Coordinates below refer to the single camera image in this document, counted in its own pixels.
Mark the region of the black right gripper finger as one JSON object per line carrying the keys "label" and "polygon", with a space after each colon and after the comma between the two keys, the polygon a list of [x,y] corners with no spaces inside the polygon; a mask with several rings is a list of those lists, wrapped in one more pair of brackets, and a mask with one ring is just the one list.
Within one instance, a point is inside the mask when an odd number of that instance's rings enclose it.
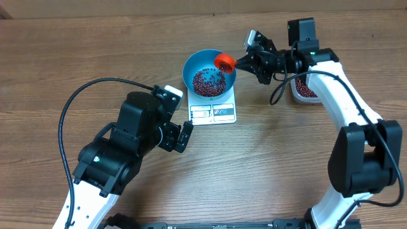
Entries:
{"label": "black right gripper finger", "polygon": [[235,61],[236,66],[255,66],[257,64],[256,53],[248,53],[244,57]]}
{"label": "black right gripper finger", "polygon": [[256,63],[253,62],[239,62],[237,63],[237,69],[257,75],[258,67]]}

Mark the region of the red measuring scoop blue handle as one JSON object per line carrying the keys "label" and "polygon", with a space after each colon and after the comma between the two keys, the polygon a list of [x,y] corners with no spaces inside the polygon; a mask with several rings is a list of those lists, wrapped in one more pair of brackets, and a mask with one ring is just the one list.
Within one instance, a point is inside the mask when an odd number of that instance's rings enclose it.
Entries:
{"label": "red measuring scoop blue handle", "polygon": [[235,70],[235,60],[226,53],[220,53],[214,59],[214,65],[224,73],[232,73]]}

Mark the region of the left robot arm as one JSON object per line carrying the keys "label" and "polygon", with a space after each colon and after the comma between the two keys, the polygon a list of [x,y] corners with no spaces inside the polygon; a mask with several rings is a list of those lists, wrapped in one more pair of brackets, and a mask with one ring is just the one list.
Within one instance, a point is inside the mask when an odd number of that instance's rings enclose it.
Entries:
{"label": "left robot arm", "polygon": [[54,228],[97,228],[139,173],[143,157],[155,147],[182,153],[193,124],[171,122],[183,93],[172,87],[130,92],[116,122],[108,123],[78,155],[73,187]]}

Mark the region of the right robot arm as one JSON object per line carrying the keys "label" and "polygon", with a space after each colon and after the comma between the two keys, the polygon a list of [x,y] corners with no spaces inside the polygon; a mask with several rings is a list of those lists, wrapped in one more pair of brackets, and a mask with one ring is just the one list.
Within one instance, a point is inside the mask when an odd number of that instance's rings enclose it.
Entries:
{"label": "right robot arm", "polygon": [[289,48],[276,49],[273,41],[259,31],[250,31],[244,45],[246,54],[235,63],[237,69],[254,74],[262,84],[275,75],[284,75],[270,97],[280,99],[286,84],[299,79],[317,96],[337,131],[328,161],[330,185],[321,201],[308,209],[303,228],[359,228],[349,216],[372,196],[398,184],[396,202],[404,197],[399,168],[403,130],[395,120],[384,120],[373,111],[347,79],[338,56],[320,48],[312,18],[287,23]]}

